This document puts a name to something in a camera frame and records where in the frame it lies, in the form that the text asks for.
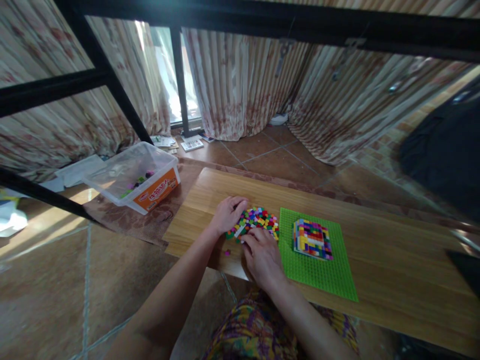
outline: plastic storage box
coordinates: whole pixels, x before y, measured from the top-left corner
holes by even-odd
[[[105,167],[83,181],[115,205],[146,215],[180,184],[178,162],[148,142],[139,142],[105,161]]]

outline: colorful patterned skirt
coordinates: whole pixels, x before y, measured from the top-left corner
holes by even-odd
[[[320,315],[357,354],[352,317],[321,306]],[[270,298],[252,290],[225,318],[213,335],[203,359],[306,359],[297,337]]]

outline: wooden tabletop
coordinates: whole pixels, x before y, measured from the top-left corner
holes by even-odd
[[[480,301],[445,254],[463,252],[447,228],[204,168],[163,237],[166,252],[182,256],[227,196],[277,217],[284,207],[341,225],[359,302],[296,283],[309,301],[480,358]],[[208,266],[247,279],[233,240],[220,239]]]

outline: window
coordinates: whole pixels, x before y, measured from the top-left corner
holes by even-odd
[[[172,51],[172,39],[168,27],[151,27],[151,38],[155,46],[155,54],[158,62],[160,76],[165,85],[170,106],[170,123],[179,124],[182,122],[180,109],[179,91],[177,77],[175,74],[175,63]],[[183,76],[185,79],[186,105],[188,108],[188,120],[193,121],[200,118],[199,103],[195,92],[192,71],[190,70],[189,59],[183,34],[181,35],[181,52],[183,60]]]

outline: person's left hand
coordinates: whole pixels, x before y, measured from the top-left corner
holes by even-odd
[[[237,224],[242,213],[247,210],[248,201],[246,197],[241,196],[227,197],[216,207],[210,226],[219,236],[226,233]]]

